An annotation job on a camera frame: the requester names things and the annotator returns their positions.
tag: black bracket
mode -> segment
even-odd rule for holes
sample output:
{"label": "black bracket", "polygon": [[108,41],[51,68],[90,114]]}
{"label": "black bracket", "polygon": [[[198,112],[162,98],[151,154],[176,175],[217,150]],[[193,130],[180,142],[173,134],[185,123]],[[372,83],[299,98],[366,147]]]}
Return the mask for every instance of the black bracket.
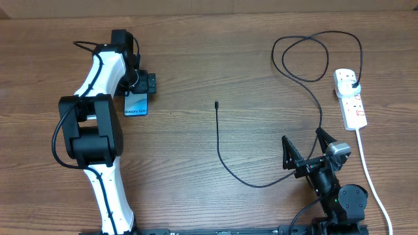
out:
{"label": "black bracket", "polygon": [[322,153],[325,153],[329,144],[337,141],[331,135],[325,132],[321,127],[318,127],[315,132],[318,136],[318,141],[319,145],[321,146]]}
{"label": "black bracket", "polygon": [[116,88],[115,96],[133,94],[155,94],[155,74],[140,69],[140,54],[134,53],[134,37],[126,29],[112,30],[110,44],[98,44],[94,49],[99,52],[116,52],[123,56],[126,71]]}
{"label": "black bracket", "polygon": [[283,145],[283,169],[296,168],[297,164],[303,161],[302,156],[300,156],[300,153],[287,136],[281,138],[281,143]]}
{"label": "black bracket", "polygon": [[277,228],[223,228],[197,230],[146,229],[141,235],[278,235]]}
{"label": "black bracket", "polygon": [[[289,225],[280,225],[277,229],[278,235],[289,235]],[[312,235],[309,225],[293,225],[292,235]]]}
{"label": "black bracket", "polygon": [[[97,232],[81,232],[78,235],[109,235],[107,232],[97,231]],[[137,227],[137,219],[133,219],[133,227],[131,231],[125,231],[123,234],[116,234],[116,235],[142,235]]]}
{"label": "black bracket", "polygon": [[[61,118],[77,100],[78,96],[59,100]],[[86,121],[91,115],[96,115],[97,126],[80,127],[78,122]],[[79,101],[63,122],[63,134],[68,155],[76,159],[82,168],[103,163],[110,167],[115,157],[123,151],[122,129],[111,95],[98,94]]]}

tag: plug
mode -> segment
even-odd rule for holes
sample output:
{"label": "plug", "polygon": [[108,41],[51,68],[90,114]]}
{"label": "plug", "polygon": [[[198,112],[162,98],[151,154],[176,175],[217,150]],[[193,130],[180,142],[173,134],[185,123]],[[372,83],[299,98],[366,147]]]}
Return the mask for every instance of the plug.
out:
{"label": "plug", "polygon": [[337,69],[334,72],[335,92],[338,98],[358,95],[361,85],[357,83],[354,71],[350,69]]}

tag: black cord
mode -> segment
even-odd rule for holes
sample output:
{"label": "black cord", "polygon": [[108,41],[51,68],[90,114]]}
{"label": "black cord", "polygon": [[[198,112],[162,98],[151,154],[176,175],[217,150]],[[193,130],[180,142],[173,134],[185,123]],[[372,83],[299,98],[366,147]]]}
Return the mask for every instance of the black cord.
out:
{"label": "black cord", "polygon": [[330,168],[331,168],[331,174],[332,174],[332,178],[334,179],[334,183],[332,184],[332,187],[331,187],[331,189],[330,189],[330,192],[332,191],[332,190],[334,190],[334,187],[335,187],[335,184],[336,184],[336,182],[338,181],[337,180],[337,176],[335,175],[335,170],[334,170],[334,167],[332,166],[332,162],[334,161],[334,159],[332,158],[332,157],[330,157],[329,158],[329,166],[330,166]]}
{"label": "black cord", "polygon": [[[320,40],[317,40],[317,39],[314,38],[314,36],[320,35],[320,34],[323,34],[323,33],[342,33],[342,34],[350,35],[350,36],[354,37],[357,40],[357,42],[359,43],[359,47],[360,47],[360,71],[359,71],[359,78],[353,84],[353,87],[357,87],[359,85],[360,78],[361,78],[361,71],[362,71],[362,64],[363,64],[363,52],[362,52],[362,46],[361,46],[360,40],[355,35],[353,35],[351,33],[343,32],[343,31],[324,31],[324,32],[319,32],[319,33],[316,33],[316,34],[307,36],[307,37],[305,37],[305,36],[286,36],[286,37],[281,37],[281,38],[279,38],[278,40],[276,40],[274,42],[273,48],[272,48],[272,54],[271,54],[271,58],[272,58],[273,65],[277,69],[277,71],[279,71],[282,75],[284,75],[288,79],[290,79],[290,80],[296,82],[297,84],[299,84],[300,86],[302,86],[312,96],[312,98],[315,100],[316,104],[318,105],[318,109],[319,109],[319,127],[322,126],[322,116],[323,116],[321,104],[319,103],[319,101],[317,100],[317,98],[315,97],[315,95],[309,90],[309,88],[307,88],[304,84],[302,84],[302,82],[317,82],[317,81],[320,81],[320,79],[322,79],[322,77],[324,77],[324,75],[327,73],[328,65],[329,65],[328,48]],[[283,68],[289,73],[289,74],[285,74],[283,71],[281,71],[279,69],[279,67],[277,66],[276,62],[274,61],[274,49],[275,49],[277,43],[280,40],[283,40],[283,39],[291,39],[291,38],[299,38],[300,40],[298,40],[295,43],[293,43],[292,45],[290,45],[283,52],[283,54],[281,56],[281,63],[283,65]],[[300,78],[300,77],[294,75],[291,71],[289,71],[289,69],[287,69],[286,64],[284,62],[284,57],[285,57],[286,52],[288,50],[290,50],[290,48],[294,47],[296,44],[298,44],[300,42],[303,42],[305,40],[313,40],[313,41],[318,42],[322,47],[324,47],[325,53],[327,55],[327,64],[325,65],[325,70],[322,73],[322,75],[319,78],[315,79],[315,80],[307,80],[307,79],[303,79],[303,78]],[[218,155],[219,160],[221,161],[222,165],[225,167],[225,169],[227,169],[227,171],[232,176],[234,176],[239,182],[243,183],[244,185],[250,186],[250,187],[263,188],[263,187],[269,187],[271,185],[274,185],[276,183],[279,183],[280,181],[288,178],[289,176],[291,176],[292,174],[295,173],[295,171],[293,171],[292,173],[290,173],[290,174],[288,174],[288,175],[286,175],[286,176],[284,176],[284,177],[282,177],[282,178],[280,178],[280,179],[278,179],[278,180],[276,180],[276,181],[274,181],[272,183],[269,183],[269,184],[266,184],[266,185],[261,185],[261,186],[252,185],[250,183],[247,183],[247,182],[241,180],[238,176],[236,176],[231,170],[229,170],[228,166],[223,162],[222,157],[221,157],[221,154],[219,152],[219,127],[218,127],[218,117],[217,117],[217,110],[218,110],[218,108],[219,108],[219,102],[216,101],[215,102],[215,109],[216,109],[216,143],[217,143],[216,146],[217,146],[217,155]],[[310,152],[310,154],[308,156],[308,159],[312,156],[312,153],[314,152],[314,149],[315,149],[315,146],[316,146],[317,141],[318,141],[318,136],[315,137],[315,141],[313,142],[312,150],[311,150],[311,152]]]}
{"label": "black cord", "polygon": [[[296,172],[294,170],[291,173],[287,174],[286,176],[284,176],[284,177],[282,177],[282,178],[280,178],[280,179],[278,179],[278,180],[276,180],[276,181],[274,181],[272,183],[268,183],[266,185],[252,185],[250,183],[245,182],[244,180],[241,180],[238,176],[236,176],[231,170],[229,170],[228,166],[223,162],[222,157],[221,157],[221,153],[219,152],[219,121],[218,121],[218,117],[217,117],[217,110],[218,110],[218,108],[219,108],[219,102],[216,101],[215,102],[215,110],[216,110],[216,148],[217,148],[217,156],[219,157],[219,160],[221,161],[223,167],[225,167],[225,169],[227,169],[227,171],[232,176],[234,176],[239,182],[243,183],[244,185],[250,186],[250,187],[254,187],[254,188],[261,189],[261,188],[264,188],[264,187],[269,187],[271,185],[277,184],[280,181],[288,178],[289,176],[293,175]],[[309,154],[308,159],[312,156],[312,153],[314,152],[314,149],[315,149],[315,145],[316,145],[317,140],[318,140],[318,138],[316,138],[315,139],[315,142],[313,143],[313,147],[312,147],[312,150],[311,150],[311,152]]]}
{"label": "black cord", "polygon": [[317,204],[317,202],[319,202],[321,200],[321,198],[317,198],[316,200],[314,200],[311,204],[307,205],[305,208],[303,208],[300,212],[298,212],[295,216],[295,218],[293,218],[292,223],[290,223],[289,226],[289,232],[288,235],[292,235],[292,229],[293,229],[293,225],[295,225],[296,221],[299,219],[299,217],[305,213],[305,211],[307,211],[309,208],[311,208],[313,205]]}
{"label": "black cord", "polygon": [[135,61],[135,68],[139,68],[140,54],[139,54],[139,43],[136,37],[133,37],[135,43],[137,44],[137,60]]}
{"label": "black cord", "polygon": [[[275,66],[275,68],[282,74],[282,75],[284,75],[284,76],[286,76],[286,77],[288,77],[289,79],[291,79],[291,80],[293,80],[294,82],[296,82],[296,83],[298,83],[299,85],[301,85],[303,88],[305,88],[305,89],[307,89],[304,85],[302,85],[301,83],[299,83],[299,82],[297,82],[294,78],[296,78],[297,80],[300,80],[300,81],[303,81],[303,82],[317,82],[317,81],[319,81],[320,79],[322,79],[322,77],[324,77],[324,75],[325,75],[325,73],[327,73],[327,70],[328,70],[328,64],[329,64],[329,53],[328,53],[328,48],[320,41],[320,40],[317,40],[317,39],[315,39],[315,38],[313,38],[314,36],[317,36],[317,35],[320,35],[320,34],[324,34],[324,33],[342,33],[342,34],[345,34],[345,35],[350,35],[350,36],[352,36],[356,41],[357,41],[357,43],[359,44],[359,48],[360,48],[360,69],[359,69],[359,78],[357,79],[357,81],[356,81],[356,83],[354,83],[353,84],[353,87],[357,87],[358,85],[359,85],[359,83],[360,83],[360,79],[361,79],[361,72],[362,72],[362,65],[363,65],[363,50],[362,50],[362,46],[361,46],[361,43],[360,43],[360,40],[354,35],[354,34],[351,34],[351,33],[347,33],[347,32],[343,32],[343,31],[335,31],[335,30],[332,30],[332,31],[323,31],[323,32],[319,32],[319,33],[315,33],[315,34],[313,34],[313,35],[310,35],[310,36],[286,36],[286,37],[281,37],[281,38],[279,38],[278,40],[276,40],[275,42],[274,42],[274,44],[273,44],[273,49],[272,49],[272,62],[273,62],[273,64],[274,64],[274,66]],[[289,75],[287,75],[287,74],[284,74],[278,67],[277,67],[277,65],[276,65],[276,63],[274,62],[274,56],[273,56],[273,53],[274,53],[274,48],[275,48],[275,46],[276,46],[276,44],[280,41],[280,40],[283,40],[283,39],[293,39],[293,38],[299,38],[300,40],[298,40],[298,41],[296,41],[295,43],[293,43],[292,45],[290,45],[284,52],[283,52],[283,54],[281,55],[281,63],[282,63],[282,65],[283,65],[283,67],[284,67],[284,69],[291,75],[291,77],[289,76]],[[285,54],[286,54],[286,52],[288,51],[288,50],[290,50],[290,48],[292,48],[292,47],[294,47],[296,44],[298,44],[298,43],[300,43],[300,42],[303,42],[303,41],[305,41],[305,40],[313,40],[313,41],[316,41],[316,42],[318,42],[322,47],[324,47],[324,49],[325,49],[325,53],[327,54],[327,64],[325,65],[325,70],[324,70],[324,72],[322,73],[322,75],[319,77],[319,78],[317,78],[317,79],[315,79],[315,80],[306,80],[306,79],[303,79],[303,78],[300,78],[300,77],[298,77],[298,76],[296,76],[296,75],[294,75],[292,72],[290,72],[289,71],[289,69],[287,69],[287,67],[286,67],[286,65],[285,65],[285,63],[284,63],[284,57],[285,57]],[[314,95],[309,91],[309,89],[308,89],[308,92],[313,96],[313,98],[315,99],[315,101],[317,101],[316,100],[316,98],[314,97]]]}
{"label": "black cord", "polygon": [[80,166],[74,166],[74,165],[70,165],[67,163],[64,163],[57,154],[57,150],[56,150],[56,142],[57,142],[57,136],[58,136],[58,132],[60,130],[60,128],[63,125],[63,122],[65,121],[65,119],[67,118],[67,116],[69,115],[69,113],[71,112],[71,110],[73,110],[75,108],[75,106],[91,91],[92,87],[94,86],[94,83],[96,82],[97,78],[100,75],[100,72],[102,70],[103,67],[103,60],[101,58],[101,56],[93,51],[91,48],[88,48],[86,46],[82,46],[81,44],[89,44],[89,45],[99,45],[97,43],[94,42],[84,42],[84,41],[75,41],[73,42],[74,45],[78,46],[79,48],[85,49],[89,52],[91,52],[93,55],[96,55],[97,58],[99,59],[99,68],[97,69],[96,75],[94,76],[93,80],[91,81],[91,83],[89,84],[88,88],[86,89],[85,92],[83,92],[83,94],[81,94],[81,96],[79,96],[79,98],[76,100],[76,102],[64,113],[64,115],[62,116],[62,118],[59,120],[57,127],[55,128],[54,134],[52,135],[52,155],[54,156],[55,160],[61,165],[64,166],[66,168],[71,168],[71,169],[81,169],[81,170],[89,170],[91,172],[93,172],[96,175],[96,178],[99,180],[101,189],[102,189],[102,193],[103,193],[103,198],[104,198],[104,204],[106,206],[106,210],[108,212],[108,217],[110,219],[110,222],[112,223],[112,227],[113,227],[113,231],[114,234],[117,234],[117,230],[116,230],[116,224],[114,222],[113,219],[113,215],[112,212],[110,211],[110,206],[108,203],[108,199],[107,199],[107,194],[106,194],[106,190],[105,190],[105,185],[103,184],[103,179],[101,177],[101,175],[93,168],[90,167],[86,167],[86,168],[82,168]]}
{"label": "black cord", "polygon": [[314,189],[314,186],[312,185],[311,181],[309,180],[309,177],[308,176],[305,176],[305,178],[306,178],[306,181],[309,184],[309,187],[311,187],[311,189]]}

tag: phone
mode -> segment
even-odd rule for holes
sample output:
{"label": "phone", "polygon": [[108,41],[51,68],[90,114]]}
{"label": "phone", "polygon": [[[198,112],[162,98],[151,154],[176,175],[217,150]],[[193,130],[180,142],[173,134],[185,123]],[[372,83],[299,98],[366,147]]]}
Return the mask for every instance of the phone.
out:
{"label": "phone", "polygon": [[125,96],[125,116],[146,116],[148,115],[148,94],[132,94]]}

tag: white power cable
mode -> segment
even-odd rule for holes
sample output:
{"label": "white power cable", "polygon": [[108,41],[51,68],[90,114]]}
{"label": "white power cable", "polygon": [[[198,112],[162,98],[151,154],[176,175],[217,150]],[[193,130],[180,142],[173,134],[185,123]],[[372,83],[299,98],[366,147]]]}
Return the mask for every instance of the white power cable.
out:
{"label": "white power cable", "polygon": [[379,199],[378,194],[376,193],[376,190],[374,189],[372,179],[370,179],[370,175],[368,174],[368,170],[367,170],[367,166],[366,166],[366,160],[364,160],[363,146],[361,144],[359,129],[355,129],[355,134],[357,135],[357,142],[359,143],[360,158],[361,158],[361,163],[363,165],[364,174],[366,174],[367,182],[370,185],[370,188],[373,192],[373,196],[376,199],[376,202],[378,202],[380,209],[382,210],[383,214],[385,215],[385,218],[386,218],[386,221],[387,221],[387,226],[389,227],[389,235],[392,235],[393,229],[392,229],[391,218],[389,218],[389,215],[387,214],[385,207],[381,203],[381,200]]}

